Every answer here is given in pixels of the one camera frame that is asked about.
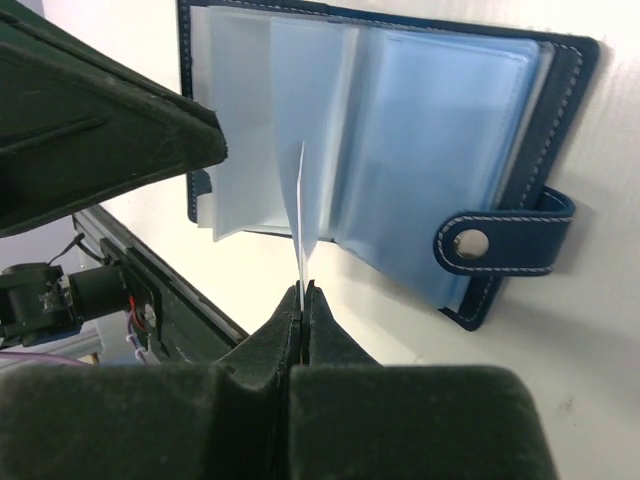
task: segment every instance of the red wire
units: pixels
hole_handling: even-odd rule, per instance
[[[142,325],[142,322],[140,322],[140,319],[138,318],[138,312],[136,311],[136,299],[133,298],[133,295],[129,297],[129,306],[131,307],[131,317],[133,318],[133,323],[135,323],[140,330],[146,332],[147,329],[144,328],[144,325]]]

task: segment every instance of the snap closure strap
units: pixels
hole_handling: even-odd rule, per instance
[[[546,275],[573,220],[575,205],[545,187],[535,210],[461,212],[436,233],[436,259],[449,272],[467,276]]]

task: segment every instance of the wallet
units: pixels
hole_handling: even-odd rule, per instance
[[[467,330],[502,278],[552,271],[575,208],[545,181],[597,42],[300,1],[178,9],[183,94],[228,144],[188,176],[214,240],[291,235],[301,270],[335,242]]]

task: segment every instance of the card holder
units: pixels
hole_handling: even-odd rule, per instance
[[[300,213],[296,209],[302,205],[307,249],[312,250],[317,239],[335,241],[468,330],[484,320],[501,277],[550,271],[572,218],[572,204],[559,192],[543,190],[544,179],[597,60],[594,41],[308,2],[198,3],[222,13],[218,20],[215,15],[210,19],[224,27],[209,25],[212,37],[218,37],[212,43],[221,48],[232,43],[237,51],[247,40],[235,42],[231,34],[220,41],[220,35],[229,33],[225,15],[246,16],[262,25],[252,35],[260,31],[266,36],[251,37],[260,46],[244,44],[240,56],[231,55],[236,61],[247,55],[252,69],[260,67],[247,72],[251,80],[236,82],[235,90],[244,94],[238,83],[260,79],[256,89],[270,89],[272,101],[271,141],[253,143],[268,152],[256,166],[265,175],[246,175],[251,171],[246,155],[236,156],[241,160],[231,175],[221,166],[209,171],[208,195],[215,205],[221,198],[240,202],[223,219],[233,221],[226,231],[217,229],[218,238],[241,229],[291,233],[289,225],[295,225]],[[181,1],[187,95],[197,83],[189,76],[197,72],[192,67],[199,57],[192,56],[193,65],[184,62],[199,43],[188,30],[199,21],[194,10],[205,8]],[[260,61],[249,58],[249,52],[264,53],[265,45],[270,48],[266,74],[265,56],[260,54]],[[215,80],[220,69],[217,65],[208,75]],[[233,69],[226,73],[229,78],[239,75]],[[224,90],[227,100],[238,105],[234,95],[229,96],[232,90]],[[233,138],[224,108],[215,107],[225,135]],[[245,121],[237,125],[251,126]],[[229,150],[226,164],[234,160],[231,142]],[[267,164],[270,172],[260,170]],[[277,179],[270,176],[274,171]],[[243,173],[251,178],[233,176]],[[256,179],[262,184],[254,187]],[[271,184],[263,193],[265,179]],[[302,198],[296,191],[299,184]],[[250,191],[234,197],[225,190],[229,185]],[[269,198],[274,191],[282,192],[280,204]],[[249,207],[252,203],[260,207]],[[247,215],[239,222],[243,212]],[[467,230],[489,238],[490,247],[480,258],[465,258],[457,249],[458,237]],[[523,241],[513,242],[517,249],[506,248],[510,244],[504,239],[525,238],[523,231],[534,231],[545,241],[537,250]]]

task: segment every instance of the strap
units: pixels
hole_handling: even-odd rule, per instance
[[[463,212],[438,230],[435,256],[445,270],[458,275],[546,275],[553,270],[574,213],[573,202],[549,187],[533,211]]]

